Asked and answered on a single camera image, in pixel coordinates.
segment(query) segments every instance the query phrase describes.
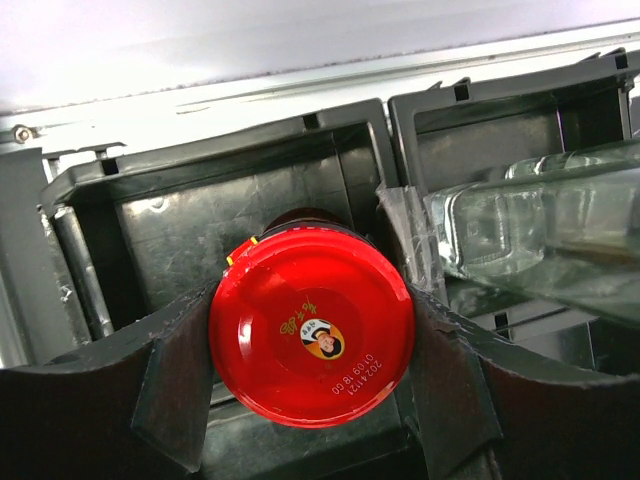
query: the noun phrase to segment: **logo on lid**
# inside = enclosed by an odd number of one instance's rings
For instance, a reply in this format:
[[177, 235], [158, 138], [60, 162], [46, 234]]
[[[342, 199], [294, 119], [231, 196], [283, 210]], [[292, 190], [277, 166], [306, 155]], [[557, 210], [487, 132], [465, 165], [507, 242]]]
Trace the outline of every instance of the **logo on lid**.
[[320, 318], [307, 320], [300, 327], [304, 347], [322, 360], [336, 360], [344, 353], [344, 337], [335, 325]]

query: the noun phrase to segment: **red jar lid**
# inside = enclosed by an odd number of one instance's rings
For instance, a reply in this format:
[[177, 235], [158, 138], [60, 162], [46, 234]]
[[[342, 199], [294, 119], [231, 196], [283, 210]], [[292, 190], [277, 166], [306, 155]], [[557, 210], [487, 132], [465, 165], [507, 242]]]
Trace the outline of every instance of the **red jar lid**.
[[220, 377], [244, 405], [304, 428], [353, 420], [398, 384], [414, 342], [395, 268], [365, 241], [296, 227], [229, 257], [211, 307]]

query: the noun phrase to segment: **screw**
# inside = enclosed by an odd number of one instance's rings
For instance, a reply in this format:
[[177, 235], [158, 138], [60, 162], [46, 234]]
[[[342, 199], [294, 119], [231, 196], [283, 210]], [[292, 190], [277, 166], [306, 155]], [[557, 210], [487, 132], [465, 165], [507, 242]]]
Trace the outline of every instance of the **screw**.
[[13, 138], [18, 143], [27, 143], [35, 137], [35, 132], [24, 125], [17, 125], [13, 128]]

